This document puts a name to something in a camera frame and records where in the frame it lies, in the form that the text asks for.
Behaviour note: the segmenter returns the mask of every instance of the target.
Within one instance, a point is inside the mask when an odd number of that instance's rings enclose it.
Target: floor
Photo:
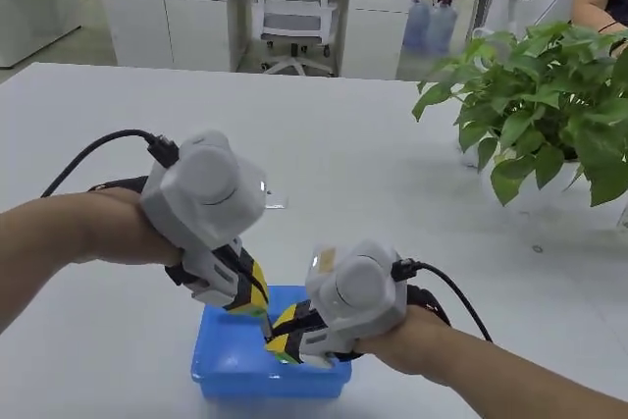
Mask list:
[[[460,4],[462,4],[460,5],[460,11],[471,13],[473,0],[465,0],[460,2]],[[79,18],[82,25],[80,29],[41,49],[21,61],[13,69],[0,69],[0,83],[33,62],[116,66],[116,54],[101,0],[80,0]],[[454,39],[458,36],[464,38],[465,35],[466,31],[457,31]],[[271,52],[266,47],[265,42],[253,41],[238,71],[242,73],[260,73],[261,63],[266,61],[269,55],[289,55],[289,44],[277,44]],[[333,56],[333,49],[332,58],[325,58],[322,48],[310,47],[307,52],[308,58],[329,66],[333,65]],[[432,64],[430,60],[421,60],[412,54],[402,52],[399,59],[397,78],[401,80],[418,80],[430,70]],[[296,71],[288,69],[282,74],[295,75]],[[312,76],[327,75],[326,73],[317,73],[315,71],[308,71],[308,74]]]

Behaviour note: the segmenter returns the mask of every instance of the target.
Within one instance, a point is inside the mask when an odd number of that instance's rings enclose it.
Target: wrist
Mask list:
[[[449,326],[422,326],[426,331],[423,338],[423,351],[426,353],[425,373],[423,376],[448,386],[452,370],[453,342],[457,331]]]

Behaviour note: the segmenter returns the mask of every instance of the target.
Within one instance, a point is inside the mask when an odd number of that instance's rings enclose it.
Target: table surface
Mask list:
[[[38,195],[104,133],[221,130],[289,199],[243,235],[269,283],[301,284],[316,243],[386,241],[453,277],[503,347],[628,399],[625,247],[577,237],[532,250],[459,165],[455,104],[417,125],[416,94],[397,81],[34,64],[0,85],[0,210]],[[150,161],[143,142],[113,142],[61,191],[145,174]],[[477,332],[438,280],[415,283]],[[0,337],[0,416],[475,417],[452,391],[371,357],[332,403],[207,404],[189,376],[201,310],[158,267],[65,269]]]

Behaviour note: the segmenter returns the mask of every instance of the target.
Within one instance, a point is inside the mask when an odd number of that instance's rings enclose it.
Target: blue container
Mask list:
[[[291,304],[307,298],[304,287],[270,287],[274,322]],[[351,378],[350,363],[321,369],[283,364],[264,349],[256,319],[207,306],[192,357],[192,380],[207,398],[335,398]]]

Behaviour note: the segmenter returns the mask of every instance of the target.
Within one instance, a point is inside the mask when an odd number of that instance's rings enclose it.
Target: water bottle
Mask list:
[[[403,48],[413,53],[427,53],[427,33],[432,9],[421,0],[413,0],[403,34]]]
[[[432,11],[428,28],[428,50],[433,56],[449,54],[449,43],[458,20],[458,13],[451,7],[452,0],[441,0]]]

